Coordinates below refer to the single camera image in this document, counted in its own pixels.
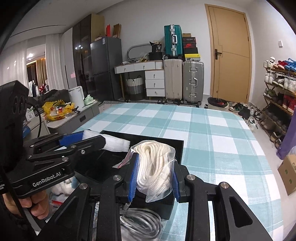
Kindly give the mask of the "person's left hand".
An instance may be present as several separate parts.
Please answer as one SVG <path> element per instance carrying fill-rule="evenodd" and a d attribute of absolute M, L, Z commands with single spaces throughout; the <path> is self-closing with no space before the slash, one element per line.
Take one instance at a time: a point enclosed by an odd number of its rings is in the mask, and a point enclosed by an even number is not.
<path fill-rule="evenodd" d="M 3 199 L 4 204 L 12 214 L 21 216 L 10 193 L 3 194 Z M 49 198 L 45 190 L 38 192 L 31 197 L 19 199 L 19 202 L 23 208 L 30 208 L 31 214 L 38 219 L 45 219 L 49 214 Z"/>

